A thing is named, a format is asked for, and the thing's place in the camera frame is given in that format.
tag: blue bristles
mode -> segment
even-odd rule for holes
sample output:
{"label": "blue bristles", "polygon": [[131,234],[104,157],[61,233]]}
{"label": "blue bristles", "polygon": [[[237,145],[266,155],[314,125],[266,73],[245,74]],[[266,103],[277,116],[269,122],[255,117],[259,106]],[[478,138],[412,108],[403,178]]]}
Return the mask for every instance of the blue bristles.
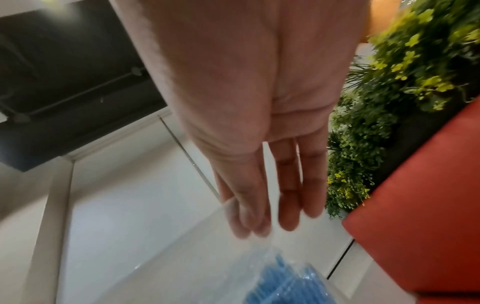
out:
{"label": "blue bristles", "polygon": [[276,264],[263,269],[254,290],[245,304],[336,304],[312,266],[301,273],[285,263],[281,256]]}

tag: green plant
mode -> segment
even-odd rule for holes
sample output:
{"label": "green plant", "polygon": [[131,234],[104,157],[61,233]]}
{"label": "green plant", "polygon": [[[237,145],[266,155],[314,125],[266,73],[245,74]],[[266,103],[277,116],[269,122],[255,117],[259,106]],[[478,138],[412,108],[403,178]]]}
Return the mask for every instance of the green plant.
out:
{"label": "green plant", "polygon": [[355,60],[345,91],[330,117],[330,216],[351,211],[369,197],[393,130],[417,108],[443,109],[463,83],[462,66],[480,60],[478,0],[417,0],[370,42],[368,64]]}

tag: plastic bag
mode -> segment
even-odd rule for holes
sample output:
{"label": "plastic bag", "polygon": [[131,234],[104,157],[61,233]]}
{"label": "plastic bag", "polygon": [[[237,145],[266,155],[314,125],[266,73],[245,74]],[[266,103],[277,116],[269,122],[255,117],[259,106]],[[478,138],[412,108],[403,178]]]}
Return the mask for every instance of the plastic bag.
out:
{"label": "plastic bag", "polygon": [[236,238],[223,210],[201,222],[96,304],[346,304],[308,264],[287,264],[270,239]]}

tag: ceiling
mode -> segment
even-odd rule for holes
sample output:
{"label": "ceiling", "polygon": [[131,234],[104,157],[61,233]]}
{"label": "ceiling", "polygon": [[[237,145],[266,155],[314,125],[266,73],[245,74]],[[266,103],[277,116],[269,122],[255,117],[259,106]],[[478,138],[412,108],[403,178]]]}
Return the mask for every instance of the ceiling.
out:
{"label": "ceiling", "polygon": [[166,106],[108,0],[12,3],[48,6],[0,18],[0,162],[29,170]]}

